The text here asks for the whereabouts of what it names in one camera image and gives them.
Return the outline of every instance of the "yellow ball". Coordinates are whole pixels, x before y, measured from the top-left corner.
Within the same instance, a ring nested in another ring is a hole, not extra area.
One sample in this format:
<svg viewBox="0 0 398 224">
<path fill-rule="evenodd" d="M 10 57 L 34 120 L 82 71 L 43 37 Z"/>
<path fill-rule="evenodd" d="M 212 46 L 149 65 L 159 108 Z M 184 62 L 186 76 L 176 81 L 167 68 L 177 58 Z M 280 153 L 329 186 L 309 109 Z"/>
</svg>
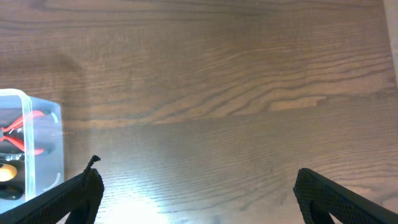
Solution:
<svg viewBox="0 0 398 224">
<path fill-rule="evenodd" d="M 0 182 L 8 181 L 17 175 L 17 169 L 9 164 L 0 164 Z"/>
</svg>

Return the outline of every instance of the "red plastic handle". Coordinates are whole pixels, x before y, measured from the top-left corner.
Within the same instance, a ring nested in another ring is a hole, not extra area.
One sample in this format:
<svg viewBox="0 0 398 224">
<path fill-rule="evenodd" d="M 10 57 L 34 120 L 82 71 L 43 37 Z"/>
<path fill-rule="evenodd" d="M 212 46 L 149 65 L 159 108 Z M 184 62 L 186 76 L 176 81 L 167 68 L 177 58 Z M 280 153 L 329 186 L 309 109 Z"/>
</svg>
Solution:
<svg viewBox="0 0 398 224">
<path fill-rule="evenodd" d="M 41 111 L 32 111 L 31 113 L 32 119 L 41 117 L 41 116 L 45 116 L 45 114 Z M 13 129 L 18 129 L 20 127 L 22 127 L 22 125 L 24 124 L 24 117 L 20 116 L 18 119 L 16 119 L 10 126 L 8 126 L 7 128 L 1 128 L 1 131 L 3 132 L 9 132 Z"/>
<path fill-rule="evenodd" d="M 11 142 L 13 145 L 15 145 L 18 149 L 20 149 L 22 152 L 25 152 L 25 144 L 23 141 L 16 139 L 16 138 L 12 138 L 9 136 L 3 136 L 0 138 L 0 141 L 4 141 L 7 140 L 9 142 Z M 40 155 L 41 153 L 44 152 L 44 149 L 35 149 L 35 155 Z"/>
</svg>

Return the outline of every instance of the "plastic bin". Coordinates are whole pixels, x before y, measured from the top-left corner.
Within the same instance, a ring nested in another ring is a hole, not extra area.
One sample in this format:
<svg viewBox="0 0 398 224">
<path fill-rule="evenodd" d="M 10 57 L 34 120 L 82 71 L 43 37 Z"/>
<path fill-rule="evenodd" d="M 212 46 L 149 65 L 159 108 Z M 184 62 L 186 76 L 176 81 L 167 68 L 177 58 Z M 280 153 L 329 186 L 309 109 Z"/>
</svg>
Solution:
<svg viewBox="0 0 398 224">
<path fill-rule="evenodd" d="M 64 181 L 61 107 L 20 90 L 0 90 L 0 128 L 0 179 L 9 174 L 0 182 L 4 213 Z"/>
</svg>

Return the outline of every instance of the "red pliers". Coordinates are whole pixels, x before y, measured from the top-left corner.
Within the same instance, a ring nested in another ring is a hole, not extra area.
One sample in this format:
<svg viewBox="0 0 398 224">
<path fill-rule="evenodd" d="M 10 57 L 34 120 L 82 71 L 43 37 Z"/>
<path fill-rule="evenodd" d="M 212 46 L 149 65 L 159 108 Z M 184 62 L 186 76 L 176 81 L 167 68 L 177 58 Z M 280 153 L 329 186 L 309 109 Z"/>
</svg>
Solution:
<svg viewBox="0 0 398 224">
<path fill-rule="evenodd" d="M 32 116 L 32 119 L 41 117 L 41 116 L 45 116 L 45 114 L 41 111 L 35 110 L 32 111 L 32 113 L 30 114 Z M 22 125 L 24 124 L 24 118 L 21 116 L 18 119 L 16 119 L 10 126 L 8 126 L 7 128 L 2 127 L 1 131 L 0 131 L 0 141 L 4 141 L 7 140 L 9 141 L 11 144 L 15 145 L 18 149 L 20 149 L 22 152 L 25 152 L 25 144 L 24 141 L 15 137 L 11 136 L 11 133 L 13 131 L 17 131 L 19 132 L 18 129 L 20 129 L 22 127 Z M 44 149 L 35 149 L 35 155 L 40 155 L 41 153 L 44 152 Z"/>
</svg>

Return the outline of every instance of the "clear plastic container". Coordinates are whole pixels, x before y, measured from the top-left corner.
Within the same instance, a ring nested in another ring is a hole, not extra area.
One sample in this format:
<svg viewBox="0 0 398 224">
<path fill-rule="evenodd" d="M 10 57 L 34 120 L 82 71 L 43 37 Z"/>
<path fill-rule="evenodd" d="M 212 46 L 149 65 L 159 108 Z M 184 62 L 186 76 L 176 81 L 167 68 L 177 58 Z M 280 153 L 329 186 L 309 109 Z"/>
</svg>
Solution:
<svg viewBox="0 0 398 224">
<path fill-rule="evenodd" d="M 0 164 L 17 170 L 12 179 L 0 182 L 4 213 L 64 181 L 60 105 L 20 90 L 0 90 L 0 128 Z M 10 197 L 10 186 L 23 195 Z"/>
</svg>

